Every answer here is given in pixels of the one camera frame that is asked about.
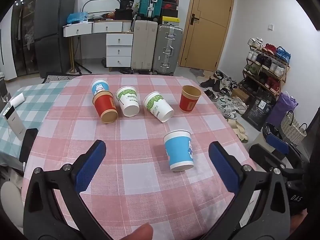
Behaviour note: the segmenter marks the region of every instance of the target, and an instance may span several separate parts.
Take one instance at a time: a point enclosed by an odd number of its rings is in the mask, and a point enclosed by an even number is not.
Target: rug
[[[75,74],[62,74],[58,72],[47,72],[47,76],[44,78],[44,81],[42,84],[50,83],[50,82],[56,82],[56,81],[67,81],[74,79],[81,75],[75,75]]]

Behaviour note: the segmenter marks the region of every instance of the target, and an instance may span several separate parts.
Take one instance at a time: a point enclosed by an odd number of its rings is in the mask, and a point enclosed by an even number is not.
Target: wooden door
[[[215,71],[228,31],[233,0],[194,0],[180,66]]]

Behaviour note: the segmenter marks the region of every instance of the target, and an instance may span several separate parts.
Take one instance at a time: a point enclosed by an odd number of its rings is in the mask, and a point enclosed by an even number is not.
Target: blue plastic bag
[[[67,24],[71,24],[74,21],[86,21],[88,19],[88,13],[87,12],[77,12],[77,13],[71,13],[69,14],[67,18]]]

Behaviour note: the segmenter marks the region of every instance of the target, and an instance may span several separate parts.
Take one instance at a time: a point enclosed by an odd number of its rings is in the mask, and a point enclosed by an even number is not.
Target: white paper cup
[[[143,101],[143,105],[161,122],[168,121],[174,115],[172,107],[157,91],[150,93]]]
[[[187,130],[167,133],[163,138],[170,170],[185,171],[193,167],[191,134]]]
[[[126,86],[120,88],[116,93],[116,98],[120,103],[123,114],[127,117],[135,116],[139,113],[139,102],[137,91],[134,87]]]

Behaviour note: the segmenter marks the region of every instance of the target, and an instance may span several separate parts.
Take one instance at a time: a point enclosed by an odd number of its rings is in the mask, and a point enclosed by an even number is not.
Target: table
[[[122,86],[134,86],[140,112],[135,117],[124,117],[117,105],[119,118],[103,124],[92,105],[91,84],[98,78],[107,79],[113,94]],[[23,180],[23,200],[36,167],[48,171],[73,163],[100,139],[106,143],[106,157],[88,189],[80,195],[114,239],[147,222],[153,226],[156,240],[188,240],[206,233],[233,198],[209,159],[209,144],[218,140],[242,165],[254,164],[204,93],[193,112],[180,110],[183,85],[197,86],[181,77],[150,75],[84,75],[69,81],[33,145]],[[165,123],[142,106],[152,91],[159,91],[175,110]],[[174,173],[169,168],[163,136],[176,129],[191,132],[195,166]],[[57,199],[68,224],[75,227],[60,192]]]
[[[28,86],[20,88],[15,93],[14,96],[22,92],[26,99],[17,106],[16,110],[27,129],[40,128],[54,100],[67,83],[67,81],[63,81]],[[19,162],[22,141],[15,136],[11,129],[8,129],[8,123],[2,117],[6,109],[7,106],[4,107],[0,115],[0,165],[22,170],[22,163]]]

